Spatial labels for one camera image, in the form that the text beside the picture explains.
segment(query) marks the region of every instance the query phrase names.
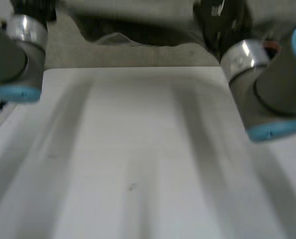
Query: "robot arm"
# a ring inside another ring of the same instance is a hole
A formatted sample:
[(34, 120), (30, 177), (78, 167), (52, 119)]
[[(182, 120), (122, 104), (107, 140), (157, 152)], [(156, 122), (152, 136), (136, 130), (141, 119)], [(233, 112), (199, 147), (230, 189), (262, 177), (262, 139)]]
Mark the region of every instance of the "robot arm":
[[(54, 0), (12, 0), (14, 16), (6, 34), (0, 29), (0, 99), (3, 102), (39, 100), (48, 34), (46, 22), (56, 19), (55, 6), (69, 9), (70, 14), (96, 11), (92, 1), (73, 5), (74, 1), (63, 4)], [(114, 15), (103, 9), (101, 13), (106, 20)], [(132, 27), (148, 29), (155, 34), (154, 38), (138, 38), (148, 44), (195, 42), (205, 47), (220, 62), (252, 141), (296, 133), (296, 30), (283, 40), (281, 50), (271, 59), (264, 39), (255, 34), (245, 0), (203, 0), (195, 4), (193, 13), (191, 28), (194, 27), (195, 34), (191, 34), (191, 29), (184, 30), (190, 19), (187, 24), (178, 24), (176, 29), (169, 27), (169, 14), (163, 17), (142, 14), (140, 18), (125, 11), (119, 14), (120, 22), (116, 25), (129, 34)], [(176, 34), (179, 40), (169, 43), (165, 34), (160, 38), (158, 33), (165, 31)]]

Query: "silver metal ring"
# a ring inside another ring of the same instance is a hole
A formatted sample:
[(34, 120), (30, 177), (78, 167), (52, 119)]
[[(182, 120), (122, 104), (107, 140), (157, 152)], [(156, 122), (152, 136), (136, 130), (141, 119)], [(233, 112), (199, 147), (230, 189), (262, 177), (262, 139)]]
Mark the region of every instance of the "silver metal ring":
[(222, 57), (221, 67), (228, 82), (238, 74), (269, 64), (269, 57), (260, 40), (250, 39), (233, 45)]
[(31, 42), (46, 49), (48, 32), (39, 21), (32, 17), (14, 15), (7, 23), (6, 33), (13, 40)]

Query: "gray cylindrical joint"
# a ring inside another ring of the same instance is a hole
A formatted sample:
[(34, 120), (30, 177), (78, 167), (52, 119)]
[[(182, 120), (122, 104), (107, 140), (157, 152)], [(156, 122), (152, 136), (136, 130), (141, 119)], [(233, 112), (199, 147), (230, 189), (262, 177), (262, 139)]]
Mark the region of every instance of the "gray cylindrical joint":
[(230, 85), (247, 134), (254, 142), (272, 140), (296, 133), (296, 115), (277, 114), (261, 104), (255, 95), (254, 84), (264, 68), (246, 71), (234, 79)]
[(296, 56), (288, 41), (280, 54), (258, 78), (257, 95), (276, 112), (296, 114)]
[(26, 66), (26, 54), (0, 30), (0, 81), (19, 76)]

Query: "small dark mark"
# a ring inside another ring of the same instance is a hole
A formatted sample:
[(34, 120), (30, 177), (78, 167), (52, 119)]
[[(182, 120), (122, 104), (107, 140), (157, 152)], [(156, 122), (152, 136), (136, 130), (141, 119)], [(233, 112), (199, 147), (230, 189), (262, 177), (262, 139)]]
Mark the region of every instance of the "small dark mark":
[(132, 183), (129, 187), (129, 192), (133, 191), (136, 188), (137, 184)]

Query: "white table surface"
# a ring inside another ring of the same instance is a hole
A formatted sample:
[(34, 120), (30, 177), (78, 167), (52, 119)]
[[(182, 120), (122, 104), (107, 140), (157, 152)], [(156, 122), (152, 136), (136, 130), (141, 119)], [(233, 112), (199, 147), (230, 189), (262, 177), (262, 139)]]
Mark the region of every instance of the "white table surface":
[(43, 88), (0, 127), (0, 239), (296, 239), (296, 136), (252, 144), (220, 68)]

